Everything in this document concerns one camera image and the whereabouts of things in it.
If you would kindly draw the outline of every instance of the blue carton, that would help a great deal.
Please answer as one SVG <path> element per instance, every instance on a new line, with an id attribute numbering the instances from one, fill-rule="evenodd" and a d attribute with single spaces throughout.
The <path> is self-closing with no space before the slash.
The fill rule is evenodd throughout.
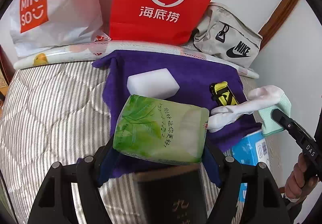
<path id="1" fill-rule="evenodd" d="M 265 137 L 261 130 L 246 135 L 241 141 L 231 148 L 233 157 L 242 164 L 256 165 L 265 162 L 269 166 L 268 150 Z M 247 183 L 240 185 L 239 201 L 245 202 Z"/>

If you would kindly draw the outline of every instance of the white sponge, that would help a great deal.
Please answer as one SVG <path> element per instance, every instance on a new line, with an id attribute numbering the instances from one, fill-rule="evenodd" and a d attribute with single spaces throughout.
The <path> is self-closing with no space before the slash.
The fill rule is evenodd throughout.
<path id="1" fill-rule="evenodd" d="M 172 97 L 180 89 L 167 68 L 129 76 L 127 88 L 131 95 L 162 100 Z"/>

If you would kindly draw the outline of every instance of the purple cloth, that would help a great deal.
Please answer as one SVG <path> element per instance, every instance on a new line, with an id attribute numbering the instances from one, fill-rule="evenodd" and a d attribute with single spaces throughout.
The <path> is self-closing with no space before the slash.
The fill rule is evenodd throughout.
<path id="1" fill-rule="evenodd" d="M 218 107 L 218 104 L 211 99 L 209 86 L 222 81 L 228 82 L 229 88 L 239 103 L 246 101 L 237 70 L 221 63 L 166 53 L 115 50 L 93 62 L 92 65 L 96 68 L 110 68 L 103 91 L 103 100 L 111 112 L 111 136 L 115 132 L 121 110 L 130 96 L 126 87 L 128 77 L 134 74 L 167 68 L 180 86 L 178 92 L 167 99 L 169 101 L 192 104 L 211 110 Z M 224 152 L 238 143 L 242 137 L 260 127 L 261 124 L 255 122 L 253 115 L 243 115 L 236 122 L 225 126 L 218 132 L 207 132 L 206 137 Z M 121 154 L 112 177 L 162 167 L 167 167 L 167 165 Z"/>

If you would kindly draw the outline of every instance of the barcode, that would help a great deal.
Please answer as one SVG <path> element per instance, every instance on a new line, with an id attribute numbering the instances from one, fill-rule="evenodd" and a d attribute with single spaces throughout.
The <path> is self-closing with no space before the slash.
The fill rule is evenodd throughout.
<path id="1" fill-rule="evenodd" d="M 262 142 L 262 147 L 263 147 L 263 153 L 264 153 L 264 155 L 266 155 L 267 154 L 267 148 L 266 148 L 266 142 L 265 141 Z"/>

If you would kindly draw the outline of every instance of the yellow duck print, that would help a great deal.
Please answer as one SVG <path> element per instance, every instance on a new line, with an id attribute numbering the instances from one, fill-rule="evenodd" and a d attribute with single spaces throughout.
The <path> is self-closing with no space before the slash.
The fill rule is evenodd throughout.
<path id="1" fill-rule="evenodd" d="M 33 60 L 34 66 L 45 65 L 45 64 L 49 64 L 49 62 L 47 61 L 47 57 L 44 53 L 39 53 Z"/>

